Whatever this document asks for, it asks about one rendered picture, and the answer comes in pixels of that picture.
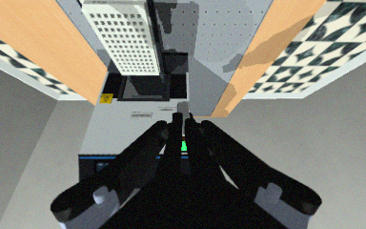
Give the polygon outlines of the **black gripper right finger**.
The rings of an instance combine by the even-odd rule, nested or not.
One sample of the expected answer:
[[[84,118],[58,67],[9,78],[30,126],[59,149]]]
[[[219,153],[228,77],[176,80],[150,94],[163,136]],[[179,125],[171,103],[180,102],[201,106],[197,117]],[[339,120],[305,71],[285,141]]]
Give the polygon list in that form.
[[[307,229],[321,197],[266,164],[211,121],[197,123],[187,102],[182,104],[190,170],[198,173],[211,228],[250,229],[247,214],[222,168],[243,194],[288,229]]]

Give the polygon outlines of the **grey flat base plate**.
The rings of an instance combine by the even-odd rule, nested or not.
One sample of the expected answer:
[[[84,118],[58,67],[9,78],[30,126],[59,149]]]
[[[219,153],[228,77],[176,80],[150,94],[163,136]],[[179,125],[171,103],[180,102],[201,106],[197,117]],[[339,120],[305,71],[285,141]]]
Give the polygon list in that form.
[[[106,68],[111,57],[76,0],[54,0]],[[190,113],[211,116],[274,0],[153,0],[161,52],[187,52]]]

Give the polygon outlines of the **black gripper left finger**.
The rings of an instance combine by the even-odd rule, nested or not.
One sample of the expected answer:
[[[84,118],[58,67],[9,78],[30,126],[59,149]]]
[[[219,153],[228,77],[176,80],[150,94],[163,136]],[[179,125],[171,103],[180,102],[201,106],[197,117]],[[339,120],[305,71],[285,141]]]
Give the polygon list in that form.
[[[155,122],[103,169],[58,195],[51,212],[61,227],[98,229],[120,209],[166,144],[139,229],[175,229],[183,127],[183,104],[178,102],[171,123]]]

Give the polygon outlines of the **white well plate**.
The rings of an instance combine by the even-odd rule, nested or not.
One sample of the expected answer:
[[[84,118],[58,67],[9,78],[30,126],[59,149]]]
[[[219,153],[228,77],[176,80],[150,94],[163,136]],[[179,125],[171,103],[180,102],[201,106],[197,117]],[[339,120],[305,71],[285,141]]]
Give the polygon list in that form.
[[[122,75],[161,73],[147,0],[79,0]]]

